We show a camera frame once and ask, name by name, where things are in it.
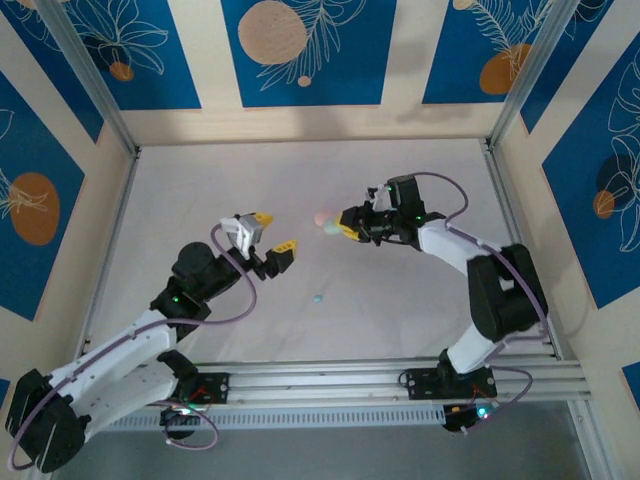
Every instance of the pink ball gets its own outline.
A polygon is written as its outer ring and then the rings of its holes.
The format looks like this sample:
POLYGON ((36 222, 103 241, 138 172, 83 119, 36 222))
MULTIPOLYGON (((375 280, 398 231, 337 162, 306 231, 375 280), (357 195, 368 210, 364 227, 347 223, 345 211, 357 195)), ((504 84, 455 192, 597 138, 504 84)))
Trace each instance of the pink ball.
POLYGON ((313 217, 313 220, 316 222, 316 225, 320 228, 323 227, 324 222, 329 220, 331 217, 335 217, 335 213, 331 212, 318 212, 316 216, 313 217))

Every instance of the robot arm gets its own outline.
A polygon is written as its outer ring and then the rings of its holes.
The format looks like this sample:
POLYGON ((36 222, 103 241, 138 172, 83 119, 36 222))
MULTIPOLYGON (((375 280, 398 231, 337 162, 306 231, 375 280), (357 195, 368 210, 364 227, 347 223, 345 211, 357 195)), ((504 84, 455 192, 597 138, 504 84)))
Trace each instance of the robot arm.
POLYGON ((145 405, 198 394, 204 380, 174 347, 204 323, 207 302, 242 277, 239 269, 265 280, 293 263, 295 241, 269 250, 264 261, 256 254, 271 221, 260 213, 223 219, 216 228, 233 245, 226 253, 216 257, 205 243, 186 245, 166 288, 130 327, 46 377, 34 369, 17 382, 5 427, 40 471, 57 470, 93 435, 145 405))
POLYGON ((521 285, 492 251, 499 252, 516 268, 547 313, 528 250, 520 244, 503 247, 477 239, 451 228, 444 215, 427 213, 414 175, 395 177, 369 188, 364 205, 343 211, 335 225, 348 238, 361 243, 410 245, 467 276, 472 322, 440 356, 441 394, 452 381, 484 368, 486 359, 506 336, 526 331, 539 321, 521 285))

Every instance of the ventilation grille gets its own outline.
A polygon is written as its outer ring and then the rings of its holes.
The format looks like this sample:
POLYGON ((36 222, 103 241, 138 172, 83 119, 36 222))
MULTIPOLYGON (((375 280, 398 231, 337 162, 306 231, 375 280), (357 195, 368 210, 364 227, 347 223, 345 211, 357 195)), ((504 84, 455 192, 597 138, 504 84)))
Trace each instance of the ventilation grille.
MULTIPOLYGON (((219 430, 278 428, 379 427, 401 425, 444 425, 442 406, 378 408, 305 408, 234 410, 209 413, 219 430)), ((160 411, 140 411, 112 424, 109 432, 159 431, 160 411)), ((171 430, 206 430, 197 417, 171 430)))

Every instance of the purple cable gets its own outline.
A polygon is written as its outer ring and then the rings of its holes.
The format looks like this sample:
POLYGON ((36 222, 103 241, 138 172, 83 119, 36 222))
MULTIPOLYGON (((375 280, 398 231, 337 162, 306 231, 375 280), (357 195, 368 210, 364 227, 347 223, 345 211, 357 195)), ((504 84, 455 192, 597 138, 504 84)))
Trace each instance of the purple cable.
MULTIPOLYGON (((447 182, 449 182, 451 185, 453 185, 462 194, 462 198, 464 199, 464 205, 462 206, 462 208, 460 208, 459 210, 456 210, 455 212, 453 212, 451 215, 449 215, 445 219, 445 221, 444 221, 445 228, 447 230, 449 230, 450 232, 454 233, 455 235, 459 236, 460 238, 463 238, 464 240, 467 240, 468 242, 471 242, 474 245, 477 245, 480 248, 482 248, 483 250, 485 250, 485 251, 489 252, 490 254, 494 255, 500 261, 500 263, 502 263, 505 266, 505 268, 513 276, 515 281, 518 282, 518 284, 520 285, 522 290, 524 290, 524 293, 527 295, 527 298, 529 299, 529 301, 533 305, 533 308, 535 309, 535 311, 536 311, 536 313, 538 315, 538 318, 540 319, 540 323, 542 325, 543 332, 539 336, 515 337, 513 339, 513 341, 544 340, 549 335, 549 323, 547 321, 547 316, 544 314, 544 311, 542 310, 542 306, 540 305, 540 302, 536 298, 535 293, 533 293, 533 290, 531 290, 531 287, 527 284, 525 279, 522 278, 522 275, 520 275, 520 273, 515 269, 515 267, 513 265, 511 265, 511 263, 500 252, 496 251, 494 248, 490 247, 489 245, 485 245, 483 242, 478 240, 473 235, 469 235, 468 233, 463 232, 461 230, 458 230, 457 228, 452 227, 450 225, 451 220, 453 220, 454 218, 456 218, 457 216, 462 214, 465 210, 467 210, 467 208, 469 208, 469 196, 467 195, 467 192, 464 190, 464 188, 462 188, 462 186, 458 182, 456 182, 454 179, 452 179, 450 177, 447 177, 446 175, 443 175, 441 173, 436 173, 436 172, 416 172, 416 173, 413 173, 412 175, 414 175, 414 176, 436 177, 436 178, 440 178, 442 180, 446 180, 447 182)), ((505 344, 503 342, 502 345, 500 345, 498 348, 496 348, 485 359, 485 362, 489 362, 489 360, 491 360, 492 358, 495 358, 504 348, 505 348, 505 344)), ((525 375, 526 377, 528 377, 528 382, 527 382, 527 385, 525 385, 524 389, 518 395, 516 395, 511 400, 509 400, 507 403, 501 404, 500 407, 498 407, 498 409, 504 409, 504 408, 507 408, 509 405, 512 405, 512 404, 516 403, 522 397, 524 397, 529 392, 529 390, 531 390, 531 386, 533 385, 533 376, 529 372, 527 372, 526 370, 522 370, 522 369, 514 368, 514 367, 496 367, 496 366, 494 366, 492 368, 494 370, 502 370, 502 371, 506 371, 506 372, 520 373, 520 374, 525 375)), ((473 428, 477 428, 479 424, 485 423, 485 422, 479 422, 478 424, 476 424, 475 426, 473 426, 473 427, 471 427, 471 428, 469 428, 467 430, 471 430, 473 428)))
POLYGON ((164 434, 164 438, 167 439, 167 443, 169 443, 170 445, 173 445, 174 447, 177 447, 177 448, 181 448, 182 450, 202 451, 202 450, 209 450, 210 448, 215 447, 216 444, 218 443, 218 437, 219 437, 218 428, 216 427, 216 424, 213 423, 213 420, 207 417, 204 413, 199 412, 198 410, 184 403, 172 402, 171 400, 161 400, 158 402, 153 402, 151 405, 154 407, 173 407, 173 408, 182 408, 185 410, 190 410, 193 413, 195 413, 198 417, 200 417, 203 421, 208 423, 214 433, 213 440, 211 440, 211 442, 209 442, 206 445, 186 445, 182 442, 176 442, 175 440, 169 437, 169 425, 167 423, 167 426, 164 428, 162 433, 164 434))
MULTIPOLYGON (((69 383, 75 382, 75 380, 78 377, 78 375, 82 374, 86 369, 91 367, 98 360, 104 358, 105 355, 108 355, 109 353, 114 351, 116 348, 118 348, 123 343, 125 343, 125 342, 127 342, 127 341, 129 341, 131 339, 134 339, 135 337, 137 337, 141 333, 144 333, 146 331, 149 331, 149 330, 151 330, 153 328, 156 328, 156 327, 159 327, 159 326, 162 326, 162 325, 182 324, 182 325, 196 325, 196 326, 207 326, 208 327, 208 326, 222 325, 222 324, 227 324, 227 323, 238 322, 238 321, 248 317, 253 312, 253 310, 256 307, 256 304, 258 303, 258 293, 256 291, 256 287, 253 284, 253 281, 251 280, 251 278, 249 277, 249 274, 247 272, 245 272, 244 269, 240 266, 240 264, 238 262, 236 262, 233 259, 233 257, 231 255, 229 255, 224 250, 222 245, 220 245, 220 242, 218 242, 218 240, 216 239, 216 233, 221 228, 222 228, 222 225, 220 225, 220 224, 218 224, 215 227, 213 227, 213 229, 211 230, 211 242, 219 250, 220 255, 222 255, 225 258, 225 260, 227 260, 233 266, 233 268, 235 268, 240 273, 242 278, 244 278, 247 281, 247 284, 249 285, 249 288, 251 290, 251 304, 249 305, 249 307, 243 313, 241 313, 240 315, 236 315, 235 317, 228 318, 226 320, 217 321, 217 322, 215 322, 215 321, 206 322, 206 321, 200 321, 200 320, 192 320, 190 318, 170 318, 170 319, 158 320, 157 322, 152 322, 152 323, 149 323, 148 325, 140 327, 137 330, 135 330, 131 335, 128 335, 128 336, 125 336, 125 337, 121 337, 121 338, 115 340, 113 343, 107 345, 104 349, 102 349, 94 357, 90 358, 89 360, 87 360, 86 363, 84 363, 83 365, 81 365, 77 369, 75 369, 73 371, 73 373, 69 377, 65 378, 59 384, 57 384, 55 387, 53 387, 51 389, 51 391, 49 393, 47 393, 42 398, 42 400, 40 400, 40 402, 38 402, 38 404, 35 406, 35 408, 27 416, 25 421, 22 423, 22 425, 20 426, 20 428, 16 432, 16 435, 15 435, 15 437, 13 439, 13 442, 11 442, 11 446, 9 448, 9 458, 7 459, 7 468, 10 471, 19 472, 19 471, 22 471, 22 470, 27 470, 27 469, 31 468, 34 465, 34 462, 31 462, 31 463, 28 463, 28 464, 25 464, 25 465, 16 465, 16 463, 15 463, 15 455, 16 455, 16 452, 18 451, 18 446, 20 445, 20 440, 22 440, 22 437, 24 436, 25 432, 27 431, 27 429, 29 428, 31 423, 33 423, 33 420, 38 415, 38 413, 40 413, 40 411, 45 407, 45 405, 61 389, 66 387, 69 383)), ((207 422, 210 423, 210 424, 213 424, 213 422, 211 422, 208 418, 207 418, 207 422)), ((215 442, 217 441, 217 430, 215 430, 215 431, 216 431, 216 440, 212 444, 208 445, 206 448, 211 448, 211 447, 213 447, 215 445, 215 442)), ((193 449, 202 450, 204 448, 194 447, 193 449)))

